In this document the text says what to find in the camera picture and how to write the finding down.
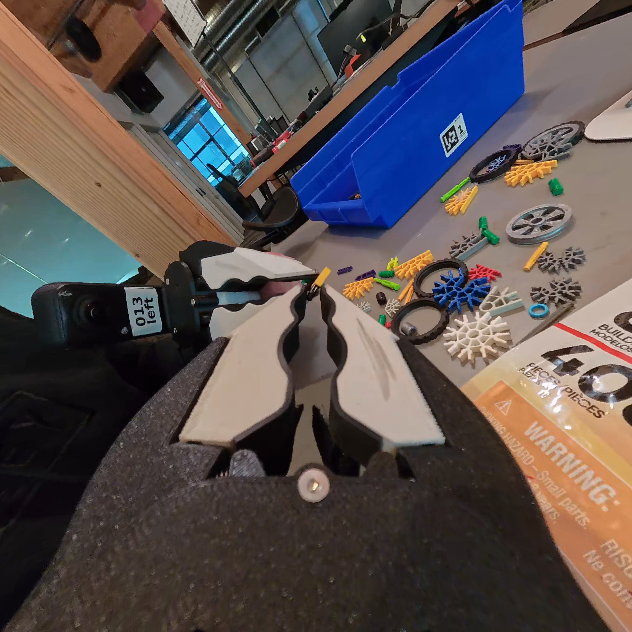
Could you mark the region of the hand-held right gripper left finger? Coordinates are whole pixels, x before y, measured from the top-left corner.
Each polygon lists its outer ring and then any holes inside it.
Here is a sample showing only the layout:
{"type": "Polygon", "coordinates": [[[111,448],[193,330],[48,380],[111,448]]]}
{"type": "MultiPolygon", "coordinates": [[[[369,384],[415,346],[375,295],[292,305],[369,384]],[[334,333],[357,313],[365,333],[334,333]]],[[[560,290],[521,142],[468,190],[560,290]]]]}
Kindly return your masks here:
{"type": "Polygon", "coordinates": [[[182,430],[180,443],[234,448],[287,412],[293,379],[284,343],[297,328],[307,285],[276,297],[235,329],[182,430]]]}

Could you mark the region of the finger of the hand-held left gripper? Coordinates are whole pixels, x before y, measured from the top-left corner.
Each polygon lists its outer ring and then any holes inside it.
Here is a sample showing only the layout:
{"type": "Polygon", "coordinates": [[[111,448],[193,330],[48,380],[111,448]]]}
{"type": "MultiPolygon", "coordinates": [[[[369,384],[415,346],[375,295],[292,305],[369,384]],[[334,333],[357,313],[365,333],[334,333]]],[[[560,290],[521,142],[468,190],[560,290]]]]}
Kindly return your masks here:
{"type": "Polygon", "coordinates": [[[291,257],[236,248],[201,259],[201,276],[211,291],[258,289],[269,282],[314,280],[319,273],[291,257]]]}
{"type": "Polygon", "coordinates": [[[212,341],[219,338],[237,342],[254,342],[256,336],[279,337],[293,322],[291,302],[293,291],[273,295],[267,300],[226,303],[216,307],[211,315],[209,332],[212,341]]]}

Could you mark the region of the black office chair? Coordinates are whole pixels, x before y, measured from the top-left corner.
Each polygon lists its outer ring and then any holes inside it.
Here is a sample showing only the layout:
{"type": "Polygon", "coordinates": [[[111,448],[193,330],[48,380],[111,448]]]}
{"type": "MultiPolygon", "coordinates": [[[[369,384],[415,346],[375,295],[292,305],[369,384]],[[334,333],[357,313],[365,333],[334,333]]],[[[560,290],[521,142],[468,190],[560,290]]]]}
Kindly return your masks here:
{"type": "Polygon", "coordinates": [[[245,237],[241,248],[264,251],[279,244],[307,221],[299,198],[290,186],[282,186],[271,192],[264,185],[264,204],[258,207],[252,196],[244,196],[238,182],[232,176],[226,176],[212,164],[208,170],[218,179],[217,191],[242,218],[245,237]]]}

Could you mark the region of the black toy tire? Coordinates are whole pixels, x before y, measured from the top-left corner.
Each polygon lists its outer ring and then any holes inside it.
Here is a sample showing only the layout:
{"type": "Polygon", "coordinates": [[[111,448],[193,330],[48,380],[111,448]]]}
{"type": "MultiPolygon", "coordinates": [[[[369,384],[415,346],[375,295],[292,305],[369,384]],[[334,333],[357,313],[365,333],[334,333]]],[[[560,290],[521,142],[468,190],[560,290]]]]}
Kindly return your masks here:
{"type": "Polygon", "coordinates": [[[484,183],[489,183],[491,181],[494,181],[495,179],[498,179],[501,176],[504,176],[504,174],[508,172],[510,168],[516,163],[516,161],[518,160],[518,157],[519,157],[519,154],[517,152],[511,152],[511,151],[503,150],[503,149],[498,150],[486,156],[480,162],[476,163],[473,166],[473,168],[470,170],[469,177],[470,177],[471,182],[476,185],[481,185],[484,183]],[[493,160],[494,157],[501,154],[507,154],[508,161],[502,166],[500,170],[492,171],[491,173],[486,173],[486,165],[491,160],[493,160]]]}
{"type": "Polygon", "coordinates": [[[447,307],[440,306],[433,298],[417,298],[403,305],[399,311],[396,312],[391,321],[391,331],[401,339],[407,340],[412,344],[427,344],[437,339],[447,329],[450,317],[451,315],[447,307]],[[437,324],[423,333],[405,333],[405,319],[411,312],[415,312],[421,308],[431,308],[436,310],[439,314],[437,324]]]}
{"type": "Polygon", "coordinates": [[[434,292],[424,292],[422,289],[422,285],[425,280],[434,273],[439,273],[441,271],[455,271],[458,273],[457,275],[457,287],[462,287],[469,281],[469,270],[466,264],[457,258],[443,258],[436,260],[428,265],[426,265],[422,270],[420,270],[413,280],[413,289],[415,294],[419,298],[424,299],[433,299],[434,292]]]}

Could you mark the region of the blue snowflake connector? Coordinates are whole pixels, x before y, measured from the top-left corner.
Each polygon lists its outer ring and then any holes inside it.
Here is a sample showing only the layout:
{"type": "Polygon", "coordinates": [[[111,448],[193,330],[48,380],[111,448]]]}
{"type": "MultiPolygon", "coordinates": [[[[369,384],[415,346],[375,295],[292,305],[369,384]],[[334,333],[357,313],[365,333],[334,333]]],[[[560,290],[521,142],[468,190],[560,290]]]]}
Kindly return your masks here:
{"type": "Polygon", "coordinates": [[[473,312],[491,290],[486,279],[469,280],[467,285],[446,298],[436,300],[440,306],[447,307],[450,313],[462,314],[464,307],[473,312]]]}
{"type": "Polygon", "coordinates": [[[447,268],[440,271],[439,280],[434,282],[432,295],[435,300],[443,299],[463,289],[470,280],[469,270],[461,268],[447,268]]]}

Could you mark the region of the blue lit window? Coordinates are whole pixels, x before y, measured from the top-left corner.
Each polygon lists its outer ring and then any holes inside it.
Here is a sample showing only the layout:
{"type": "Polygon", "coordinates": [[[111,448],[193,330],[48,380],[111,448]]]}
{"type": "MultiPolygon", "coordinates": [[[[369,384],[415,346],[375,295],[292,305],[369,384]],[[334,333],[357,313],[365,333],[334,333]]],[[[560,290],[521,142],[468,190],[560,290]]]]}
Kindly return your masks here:
{"type": "Polygon", "coordinates": [[[246,146],[203,98],[182,108],[162,130],[215,188],[228,176],[241,184],[253,170],[246,146]]]}

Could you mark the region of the glass partition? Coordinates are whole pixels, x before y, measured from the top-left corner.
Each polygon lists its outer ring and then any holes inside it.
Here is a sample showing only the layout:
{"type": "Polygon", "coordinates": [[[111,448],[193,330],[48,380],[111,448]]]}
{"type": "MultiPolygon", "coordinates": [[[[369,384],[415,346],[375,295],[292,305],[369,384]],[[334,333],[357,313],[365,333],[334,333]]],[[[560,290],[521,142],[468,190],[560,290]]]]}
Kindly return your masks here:
{"type": "Polygon", "coordinates": [[[30,178],[1,176],[1,306],[32,316],[51,282],[118,283],[140,263],[30,178]]]}

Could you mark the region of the white fan connector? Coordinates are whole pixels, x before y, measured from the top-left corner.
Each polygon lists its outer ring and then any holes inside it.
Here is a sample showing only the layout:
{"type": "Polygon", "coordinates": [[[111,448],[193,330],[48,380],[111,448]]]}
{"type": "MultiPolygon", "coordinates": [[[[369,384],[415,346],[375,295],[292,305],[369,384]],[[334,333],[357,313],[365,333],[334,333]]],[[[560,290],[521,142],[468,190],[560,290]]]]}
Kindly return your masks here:
{"type": "Polygon", "coordinates": [[[494,286],[478,306],[478,312],[480,314],[488,313],[492,317],[497,317],[505,313],[524,309],[524,307],[524,301],[519,297],[517,291],[513,291],[510,288],[500,289],[498,286],[494,286]]]}

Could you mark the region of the pale grey toy rod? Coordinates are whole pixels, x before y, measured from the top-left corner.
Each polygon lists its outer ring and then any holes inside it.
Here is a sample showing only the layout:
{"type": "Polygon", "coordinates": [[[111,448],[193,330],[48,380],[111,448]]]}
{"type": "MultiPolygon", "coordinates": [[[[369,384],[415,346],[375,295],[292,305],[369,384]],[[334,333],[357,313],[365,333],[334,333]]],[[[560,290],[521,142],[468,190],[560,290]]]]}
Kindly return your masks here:
{"type": "Polygon", "coordinates": [[[464,250],[460,255],[459,259],[461,261],[466,261],[470,257],[473,257],[477,254],[481,249],[489,244],[487,237],[484,234],[478,235],[477,241],[472,241],[467,250],[464,250]]]}

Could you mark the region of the red sign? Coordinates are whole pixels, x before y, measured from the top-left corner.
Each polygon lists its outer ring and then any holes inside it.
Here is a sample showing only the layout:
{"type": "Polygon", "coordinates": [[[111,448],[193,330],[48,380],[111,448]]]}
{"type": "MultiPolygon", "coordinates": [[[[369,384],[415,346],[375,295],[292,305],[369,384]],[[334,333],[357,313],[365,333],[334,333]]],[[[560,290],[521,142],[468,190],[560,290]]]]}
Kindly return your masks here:
{"type": "Polygon", "coordinates": [[[212,90],[210,85],[206,82],[203,77],[200,77],[196,82],[197,89],[204,96],[206,101],[218,112],[221,112],[224,109],[223,101],[217,96],[217,94],[212,90]]]}

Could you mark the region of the blue plastic bin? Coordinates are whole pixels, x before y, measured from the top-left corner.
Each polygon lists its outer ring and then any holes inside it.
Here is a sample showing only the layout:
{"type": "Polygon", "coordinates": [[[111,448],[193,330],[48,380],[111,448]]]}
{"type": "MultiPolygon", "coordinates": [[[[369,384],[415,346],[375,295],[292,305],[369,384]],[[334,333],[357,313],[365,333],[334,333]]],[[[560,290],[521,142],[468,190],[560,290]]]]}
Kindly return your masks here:
{"type": "Polygon", "coordinates": [[[291,178],[306,216],[395,225],[523,95],[523,46],[502,1],[402,70],[291,178]]]}

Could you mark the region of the black monitor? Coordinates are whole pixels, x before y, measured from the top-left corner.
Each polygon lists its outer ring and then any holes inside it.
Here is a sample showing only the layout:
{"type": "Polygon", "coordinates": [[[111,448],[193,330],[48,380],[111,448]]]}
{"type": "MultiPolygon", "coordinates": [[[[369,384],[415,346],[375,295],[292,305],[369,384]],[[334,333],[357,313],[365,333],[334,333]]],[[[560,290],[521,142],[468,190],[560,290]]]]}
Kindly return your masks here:
{"type": "Polygon", "coordinates": [[[391,14],[389,1],[344,1],[329,16],[329,22],[318,34],[323,49],[338,53],[345,45],[370,26],[371,20],[379,22],[391,14]]]}

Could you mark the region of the black round fixture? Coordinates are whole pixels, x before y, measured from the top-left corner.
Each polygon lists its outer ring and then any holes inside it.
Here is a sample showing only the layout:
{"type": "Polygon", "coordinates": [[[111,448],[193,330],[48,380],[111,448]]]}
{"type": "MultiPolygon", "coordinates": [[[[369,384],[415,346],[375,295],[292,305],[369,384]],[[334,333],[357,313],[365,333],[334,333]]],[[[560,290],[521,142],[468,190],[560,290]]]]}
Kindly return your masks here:
{"type": "Polygon", "coordinates": [[[99,62],[102,57],[101,46],[83,20],[75,15],[70,16],[65,23],[64,31],[72,51],[91,63],[99,62]]]}

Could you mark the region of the grey spoked wheel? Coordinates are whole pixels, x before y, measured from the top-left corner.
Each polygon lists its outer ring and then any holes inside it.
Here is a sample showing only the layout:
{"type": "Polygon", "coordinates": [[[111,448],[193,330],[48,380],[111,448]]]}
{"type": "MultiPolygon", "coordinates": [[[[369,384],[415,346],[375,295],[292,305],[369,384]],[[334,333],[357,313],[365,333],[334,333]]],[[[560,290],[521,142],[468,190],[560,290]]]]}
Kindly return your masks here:
{"type": "Polygon", "coordinates": [[[533,162],[565,159],[583,139],[584,132],[585,123],[582,121],[556,124],[527,141],[522,148],[521,158],[533,162]]]}

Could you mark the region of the black wall speaker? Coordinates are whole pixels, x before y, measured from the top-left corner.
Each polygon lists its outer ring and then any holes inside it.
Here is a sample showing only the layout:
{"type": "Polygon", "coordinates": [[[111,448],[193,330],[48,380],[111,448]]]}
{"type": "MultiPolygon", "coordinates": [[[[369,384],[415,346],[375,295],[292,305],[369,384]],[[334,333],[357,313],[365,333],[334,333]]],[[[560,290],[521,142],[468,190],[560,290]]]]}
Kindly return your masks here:
{"type": "Polygon", "coordinates": [[[114,86],[113,92],[138,115],[153,113],[164,100],[162,92],[142,69],[128,71],[114,86]]]}

